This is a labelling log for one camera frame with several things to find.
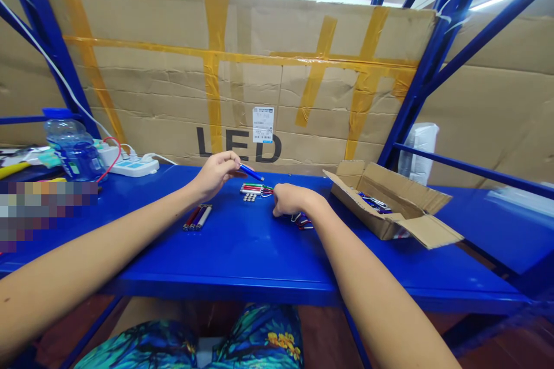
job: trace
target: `blue table surface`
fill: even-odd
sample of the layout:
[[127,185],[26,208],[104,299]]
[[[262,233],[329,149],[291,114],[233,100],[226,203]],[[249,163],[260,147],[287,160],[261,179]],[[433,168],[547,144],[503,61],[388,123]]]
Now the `blue table surface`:
[[553,218],[488,198],[489,190],[432,187],[453,196],[436,217],[518,274],[554,251]]
[[[81,217],[59,220],[58,229],[42,231],[38,240],[18,243],[17,253],[0,256],[0,274],[12,272],[57,246],[184,186],[198,170],[163,165],[157,174],[138,179],[110,175],[97,206],[85,210]],[[269,186],[288,182],[328,197],[337,214],[412,295],[426,292],[446,299],[523,300],[512,286],[457,246],[428,251],[413,238],[379,240],[330,194],[331,181],[327,178],[269,173],[264,176]],[[252,182],[232,179],[223,186],[210,202],[213,211],[201,232],[182,230],[188,216],[185,215],[114,282],[126,281],[132,294],[142,295],[156,295],[148,290],[163,290],[164,283],[286,288],[336,295],[336,282],[315,231],[299,231],[290,217],[274,218],[273,197],[258,197],[254,203],[243,201],[239,188],[244,181]],[[153,282],[156,285],[149,289],[131,289]],[[306,298],[306,303],[325,303],[312,300]]]

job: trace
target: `plastic water bottle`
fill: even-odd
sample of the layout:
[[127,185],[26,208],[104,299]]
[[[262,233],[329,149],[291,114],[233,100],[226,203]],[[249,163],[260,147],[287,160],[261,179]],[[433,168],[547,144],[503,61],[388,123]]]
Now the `plastic water bottle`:
[[106,171],[92,136],[83,124],[72,118],[67,108],[43,108],[50,118],[45,124],[46,140],[62,162],[72,182],[95,182]]

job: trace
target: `patterned shorts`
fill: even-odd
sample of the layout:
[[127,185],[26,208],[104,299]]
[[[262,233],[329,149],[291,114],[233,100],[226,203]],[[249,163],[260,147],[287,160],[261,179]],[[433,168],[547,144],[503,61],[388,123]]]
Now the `patterned shorts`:
[[[159,320],[131,327],[90,351],[75,369],[195,368],[198,339],[183,324]],[[215,368],[304,367],[300,318],[293,306],[247,307],[231,334],[214,347]]]

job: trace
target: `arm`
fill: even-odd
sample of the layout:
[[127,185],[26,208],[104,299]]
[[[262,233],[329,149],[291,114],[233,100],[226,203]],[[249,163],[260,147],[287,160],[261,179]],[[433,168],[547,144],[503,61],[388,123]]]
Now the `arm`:
[[96,292],[193,206],[237,172],[234,152],[211,156],[192,182],[42,255],[0,280],[0,364]]
[[423,311],[396,278],[312,190],[275,186],[275,216],[305,212],[335,273],[340,293],[383,369],[460,368]]

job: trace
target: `wooden floor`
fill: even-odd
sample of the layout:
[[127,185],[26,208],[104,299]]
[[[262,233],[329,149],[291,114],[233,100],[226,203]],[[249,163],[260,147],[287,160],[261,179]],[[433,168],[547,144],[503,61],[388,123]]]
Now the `wooden floor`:
[[[110,301],[109,296],[93,296],[53,326],[38,345],[37,362],[50,369],[58,369]],[[124,307],[125,302],[122,302],[112,312],[83,355],[107,338]],[[231,328],[242,307],[242,304],[237,303],[199,304],[197,309],[202,335],[223,335]],[[306,369],[363,368],[341,309],[299,306],[298,310],[302,320]],[[447,330],[462,317],[429,314],[440,332]],[[537,318],[528,327],[506,330],[459,361],[463,369],[552,369],[554,325]],[[375,362],[372,363],[374,368],[378,368]]]

